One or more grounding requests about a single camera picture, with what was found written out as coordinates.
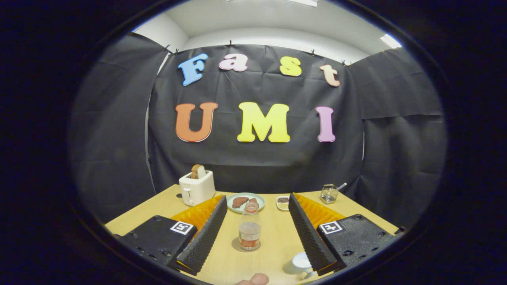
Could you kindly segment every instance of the letter f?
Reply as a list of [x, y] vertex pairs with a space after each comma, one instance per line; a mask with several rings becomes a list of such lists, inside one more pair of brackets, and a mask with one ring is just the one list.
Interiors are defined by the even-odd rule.
[[197, 73], [196, 70], [203, 71], [204, 70], [204, 62], [208, 55], [205, 53], [201, 53], [196, 57], [192, 57], [191, 59], [184, 61], [178, 65], [178, 68], [183, 70], [183, 77], [185, 80], [183, 81], [183, 86], [187, 86], [190, 83], [196, 82], [197, 80], [202, 78], [202, 74]]

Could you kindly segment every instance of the white toaster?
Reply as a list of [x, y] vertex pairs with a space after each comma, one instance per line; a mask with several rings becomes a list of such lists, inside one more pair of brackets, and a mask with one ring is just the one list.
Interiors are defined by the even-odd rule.
[[200, 179], [190, 178], [191, 174], [190, 172], [179, 179], [183, 203], [194, 206], [213, 198], [216, 192], [213, 171], [206, 170], [206, 175]]

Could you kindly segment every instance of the black fabric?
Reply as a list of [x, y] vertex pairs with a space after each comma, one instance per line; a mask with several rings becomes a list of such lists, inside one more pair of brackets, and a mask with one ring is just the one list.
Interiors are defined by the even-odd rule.
[[404, 49], [354, 63], [365, 156], [350, 196], [397, 226], [411, 227], [437, 190], [447, 136], [432, 82]]
[[[183, 86], [177, 66], [201, 53], [205, 60], [203, 77]], [[248, 70], [219, 69], [219, 62], [230, 53], [248, 57]], [[301, 61], [298, 77], [281, 74], [280, 59], [296, 57]], [[319, 69], [330, 64], [338, 71], [341, 85], [330, 86]], [[157, 192], [178, 183], [191, 167], [203, 164], [213, 171], [219, 191], [287, 193], [320, 190], [323, 184], [351, 183], [359, 176], [363, 151], [356, 85], [350, 71], [341, 63], [311, 56], [293, 49], [260, 45], [205, 47], [171, 55], [155, 81], [149, 107], [149, 154]], [[256, 102], [264, 115], [275, 103], [289, 106], [287, 131], [291, 140], [272, 143], [266, 138], [239, 142], [242, 102]], [[211, 134], [201, 142], [185, 142], [175, 133], [175, 107], [193, 103], [190, 129], [201, 127], [199, 105], [216, 102]], [[322, 143], [319, 116], [315, 108], [334, 110], [336, 140]]]
[[84, 203], [104, 223], [152, 197], [145, 116], [167, 52], [139, 35], [106, 49], [84, 78], [69, 126], [69, 156]]

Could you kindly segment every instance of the light blue plate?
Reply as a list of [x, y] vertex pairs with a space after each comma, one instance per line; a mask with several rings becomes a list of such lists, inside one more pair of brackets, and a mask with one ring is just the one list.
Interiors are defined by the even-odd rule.
[[257, 194], [254, 194], [254, 193], [246, 193], [246, 192], [243, 192], [243, 193], [237, 193], [237, 194], [234, 194], [234, 195], [231, 195], [229, 197], [227, 197], [227, 207], [229, 207], [229, 209], [231, 209], [232, 211], [236, 212], [236, 213], [243, 213], [245, 211], [245, 206], [246, 206], [246, 203], [243, 203], [243, 205], [241, 205], [239, 208], [233, 208], [232, 207], [232, 203], [234, 201], [235, 198], [237, 197], [248, 197], [248, 199], [252, 199], [252, 198], [255, 198], [257, 199], [257, 203], [259, 203], [259, 211], [264, 208], [264, 204], [266, 203], [264, 201], [264, 198], [257, 195]]

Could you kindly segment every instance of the white cup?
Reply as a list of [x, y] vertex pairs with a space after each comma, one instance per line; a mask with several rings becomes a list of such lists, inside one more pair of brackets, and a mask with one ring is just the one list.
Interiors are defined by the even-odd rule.
[[315, 275], [315, 271], [312, 270], [312, 265], [310, 264], [305, 252], [296, 254], [292, 258], [292, 265], [300, 269], [302, 272], [306, 272], [306, 275], [302, 279], [308, 279]]

